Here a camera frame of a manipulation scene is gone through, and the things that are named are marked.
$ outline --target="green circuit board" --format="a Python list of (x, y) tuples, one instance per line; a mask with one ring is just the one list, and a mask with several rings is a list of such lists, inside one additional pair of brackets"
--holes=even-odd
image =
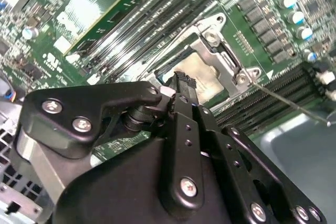
[[(256, 22), (247, 18), (250, 9), (243, 10), (240, 6), (242, 1), (29, 0), (19, 11), (0, 10), (0, 69), (25, 93), (131, 81), (209, 6), (212, 8), (203, 13), (202, 18), (225, 14), (227, 19), (221, 33), (246, 68), (260, 67), (259, 84), (272, 84), (307, 61), (306, 49), (314, 52), (317, 59), (335, 66), (336, 60), (330, 52), (336, 41), (336, 0), (297, 0), (292, 8), (283, 8), (281, 0), (264, 0), (291, 46), (286, 49), (291, 53), (284, 58), (275, 58), (277, 52), (270, 52), (269, 44), (261, 42), (254, 28)], [(304, 13), (302, 24), (288, 22), (293, 10)], [(313, 36), (307, 40), (297, 38), (299, 26), (311, 27)], [(27, 28), (30, 33), (36, 33), (32, 38), (27, 38)], [(216, 115), (221, 115), (255, 92), (251, 87), (226, 103), (224, 90), (205, 105), (212, 108), (221, 104), (215, 110)], [(320, 101), (315, 97), (309, 101), (311, 99), (313, 104)], [(106, 153), (107, 158), (126, 150), (128, 143), (136, 144), (147, 138), (141, 136), (119, 141), (120, 148), (107, 144), (98, 151)]]

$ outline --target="metal bracket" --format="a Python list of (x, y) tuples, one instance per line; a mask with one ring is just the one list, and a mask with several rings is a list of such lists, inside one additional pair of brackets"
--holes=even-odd
[(82, 159), (64, 158), (29, 137), (23, 129), (20, 130), (16, 149), (31, 163), (55, 204), (70, 182), (91, 169), (91, 155)]
[[(198, 39), (186, 46), (182, 52), (186, 52), (188, 49), (197, 52), (205, 64), (216, 70), (219, 82), (232, 98), (247, 91), (250, 80), (242, 71), (243, 67), (239, 58), (222, 35), (225, 23), (226, 16), (224, 13), (217, 13), (209, 18), (202, 19), (184, 31), (174, 43), (165, 49), (165, 53), (171, 52), (191, 34), (197, 34)], [(164, 67), (169, 65), (173, 59), (177, 59), (178, 55), (182, 55), (182, 52), (170, 57), (156, 69), (160, 70), (160, 73), (164, 72)], [(250, 73), (252, 81), (256, 81), (261, 76), (261, 69), (258, 67), (250, 68), (247, 71)], [(146, 79), (152, 83), (158, 83), (155, 74), (150, 73)]]
[(19, 219), (22, 223), (29, 223), (32, 220), (32, 223), (34, 223), (42, 212), (39, 205), (4, 183), (0, 183), (0, 203), (0, 208), (3, 208), (2, 204), (6, 206), (4, 210), (5, 214), (8, 215), (8, 222), (5, 219), (5, 223), (16, 223), (13, 221), (14, 219)]

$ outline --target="white label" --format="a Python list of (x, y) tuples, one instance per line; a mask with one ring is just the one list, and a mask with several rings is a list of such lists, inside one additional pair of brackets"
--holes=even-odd
[(54, 43), (54, 47), (57, 48), (62, 54), (65, 54), (71, 47), (71, 43), (64, 37), (59, 37)]
[(87, 83), (90, 85), (95, 85), (97, 82), (100, 80), (100, 76), (98, 74), (94, 74), (91, 76), (88, 80)]

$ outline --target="electrolytic capacitor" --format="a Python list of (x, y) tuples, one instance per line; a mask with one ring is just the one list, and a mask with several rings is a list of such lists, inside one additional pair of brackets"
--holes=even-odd
[(28, 27), (22, 30), (22, 37), (24, 37), (27, 40), (37, 38), (38, 34), (39, 32), (36, 27)]
[(308, 49), (303, 51), (303, 57), (305, 57), (308, 62), (315, 62), (317, 60), (317, 55)]
[(292, 8), (297, 3), (297, 0), (281, 0), (280, 5), (283, 8)]
[(312, 35), (313, 35), (313, 30), (309, 27), (304, 27), (304, 26), (299, 27), (296, 32), (296, 36), (299, 39), (304, 39), (304, 40), (309, 39)]
[(304, 13), (293, 11), (288, 14), (288, 22), (292, 24), (299, 24), (302, 23), (304, 20)]

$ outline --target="black chip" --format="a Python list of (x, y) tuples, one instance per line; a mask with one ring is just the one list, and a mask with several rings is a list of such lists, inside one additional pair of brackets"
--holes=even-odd
[(36, 16), (38, 16), (38, 17), (42, 17), (44, 13), (46, 13), (46, 10), (45, 10), (43, 7), (41, 7), (41, 8), (37, 11)]
[(316, 13), (319, 10), (319, 4), (316, 0), (307, 4), (307, 9), (310, 13)]
[(43, 73), (38, 68), (35, 68), (31, 75), (34, 80), (38, 80), (42, 78)]
[(0, 38), (0, 55), (4, 56), (10, 47)]
[(43, 14), (41, 21), (45, 23), (45, 22), (48, 22), (50, 19), (51, 19), (51, 14), (46, 12)]
[(329, 52), (329, 56), (330, 57), (336, 57), (336, 49), (334, 49), (334, 50), (331, 50), (330, 52)]
[(28, 62), (22, 67), (22, 70), (26, 73), (32, 73), (35, 70), (35, 66), (32, 63)]

